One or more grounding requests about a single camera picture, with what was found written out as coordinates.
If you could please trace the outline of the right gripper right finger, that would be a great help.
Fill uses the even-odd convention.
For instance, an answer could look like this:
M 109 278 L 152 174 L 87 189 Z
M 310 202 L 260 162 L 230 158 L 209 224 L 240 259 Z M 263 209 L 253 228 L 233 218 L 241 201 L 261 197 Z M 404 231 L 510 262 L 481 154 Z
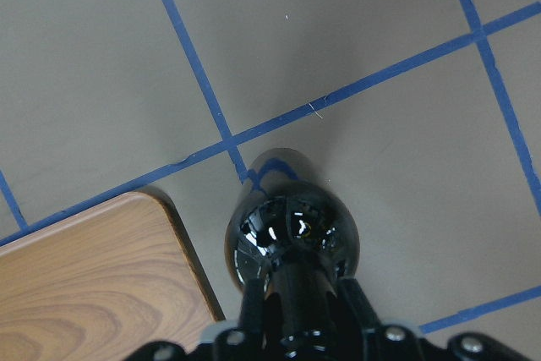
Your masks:
M 380 318 L 357 279 L 339 278 L 336 290 L 342 313 L 352 327 L 357 331 L 375 331 L 380 327 Z

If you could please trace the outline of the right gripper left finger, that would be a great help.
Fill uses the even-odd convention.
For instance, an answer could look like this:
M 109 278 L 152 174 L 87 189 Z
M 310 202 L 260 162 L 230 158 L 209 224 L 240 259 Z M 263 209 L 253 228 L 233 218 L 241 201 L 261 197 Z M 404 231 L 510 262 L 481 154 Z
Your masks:
M 261 336 L 264 327 L 264 281 L 254 278 L 243 289 L 243 300 L 238 317 L 238 328 L 250 336 Z

